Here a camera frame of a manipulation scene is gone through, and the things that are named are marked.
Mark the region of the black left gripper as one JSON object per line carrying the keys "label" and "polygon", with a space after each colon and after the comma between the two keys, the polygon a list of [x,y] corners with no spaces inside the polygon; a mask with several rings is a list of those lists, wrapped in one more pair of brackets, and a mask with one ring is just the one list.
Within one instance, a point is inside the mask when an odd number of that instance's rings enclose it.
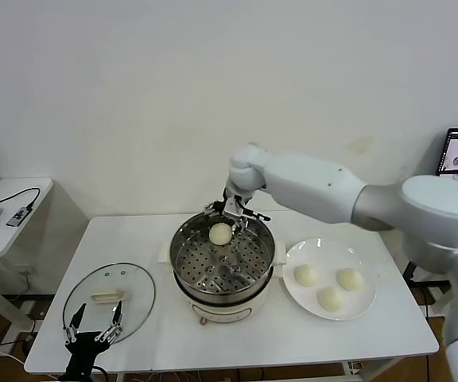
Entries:
{"label": "black left gripper", "polygon": [[106,352],[110,348],[109,342],[115,342],[122,332],[122,300],[119,300],[111,323],[104,331],[77,335],[85,308],[86,304],[83,303],[73,314],[69,324],[63,327],[65,342],[69,343],[66,349],[71,354],[63,380],[91,380],[97,356]]}

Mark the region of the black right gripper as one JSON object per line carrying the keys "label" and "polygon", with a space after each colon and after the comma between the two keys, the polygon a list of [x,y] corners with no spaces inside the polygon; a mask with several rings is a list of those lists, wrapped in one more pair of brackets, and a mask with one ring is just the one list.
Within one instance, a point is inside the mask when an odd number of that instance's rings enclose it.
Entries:
{"label": "black right gripper", "polygon": [[[204,220],[207,223],[223,222],[223,202],[213,201],[203,209]],[[247,209],[241,203],[228,204],[228,218],[233,220],[232,235],[252,235],[256,237],[266,236],[270,234],[268,226],[259,219],[253,216],[253,212]]]}

